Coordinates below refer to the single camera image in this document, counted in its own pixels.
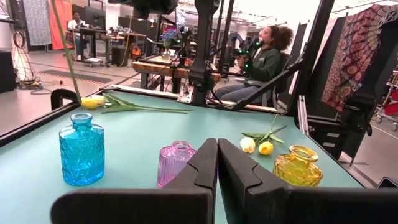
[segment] yellow tulip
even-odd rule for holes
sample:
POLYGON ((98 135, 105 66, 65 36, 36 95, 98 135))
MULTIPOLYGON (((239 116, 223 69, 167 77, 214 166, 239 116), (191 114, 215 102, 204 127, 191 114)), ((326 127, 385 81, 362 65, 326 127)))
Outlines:
POLYGON ((241 140, 241 147, 244 152, 252 153, 256 148, 256 143, 254 142, 253 138, 244 137, 241 140))
POLYGON ((259 152, 262 155, 268 156, 274 151, 274 145, 271 142, 264 142, 259 146, 259 152))
POLYGON ((87 109, 95 109, 99 106, 105 105, 106 100, 104 96, 90 96, 81 99, 81 105, 87 109))

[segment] patterned fabric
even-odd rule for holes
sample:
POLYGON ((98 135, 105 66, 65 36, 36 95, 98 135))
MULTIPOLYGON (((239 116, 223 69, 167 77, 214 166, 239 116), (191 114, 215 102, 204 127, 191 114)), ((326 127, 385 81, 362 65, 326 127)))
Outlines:
POLYGON ((47 0, 25 0, 24 9, 30 45, 51 44, 47 0))
POLYGON ((389 12, 396 10, 398 5, 374 4, 367 10, 347 17, 323 91, 322 102, 343 111, 347 97, 359 87, 380 44, 378 35, 381 24, 391 20, 394 16, 389 12))

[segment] bottle neck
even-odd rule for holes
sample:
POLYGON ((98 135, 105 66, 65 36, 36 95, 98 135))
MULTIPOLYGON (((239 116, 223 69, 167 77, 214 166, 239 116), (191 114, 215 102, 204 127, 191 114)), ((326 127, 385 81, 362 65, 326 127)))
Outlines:
POLYGON ((192 146, 186 141, 175 141, 172 144, 175 152, 186 152, 192 150, 192 146))
POLYGON ((93 115, 89 113, 77 113, 72 115, 70 119, 72 120, 72 126, 74 129, 92 127, 91 121, 93 120, 93 115))

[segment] computer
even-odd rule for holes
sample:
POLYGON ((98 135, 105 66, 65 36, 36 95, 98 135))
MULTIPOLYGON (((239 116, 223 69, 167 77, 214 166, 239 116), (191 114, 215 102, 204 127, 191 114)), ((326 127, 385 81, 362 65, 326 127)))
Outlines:
POLYGON ((229 224, 396 223, 397 189, 296 187, 218 140, 219 178, 229 224))
POLYGON ((92 29, 105 30, 105 11, 86 6, 85 22, 92 29))
POLYGON ((207 139, 164 188, 77 190, 55 201, 52 223, 213 224, 217 165, 216 139, 207 139))

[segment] hanging textile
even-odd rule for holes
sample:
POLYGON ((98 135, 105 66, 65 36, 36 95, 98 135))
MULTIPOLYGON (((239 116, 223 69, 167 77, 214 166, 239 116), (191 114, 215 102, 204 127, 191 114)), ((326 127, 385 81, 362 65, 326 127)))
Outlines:
MULTIPOLYGON (((55 18, 54 10, 52 8, 51 0, 49 0, 49 16, 50 16, 50 30, 52 38, 53 50, 63 49, 60 31, 58 29, 57 20, 55 18)), ((72 7, 70 2, 64 0, 55 0, 55 7, 57 8, 60 17, 63 33, 67 30, 68 21, 72 20, 72 7)))
POLYGON ((395 6, 374 4, 369 9, 347 17, 336 54, 331 65, 328 80, 322 95, 322 102, 343 111, 347 97, 359 87, 366 69, 379 45, 379 22, 395 6))
POLYGON ((51 44, 47 0, 25 0, 24 10, 30 45, 51 44))

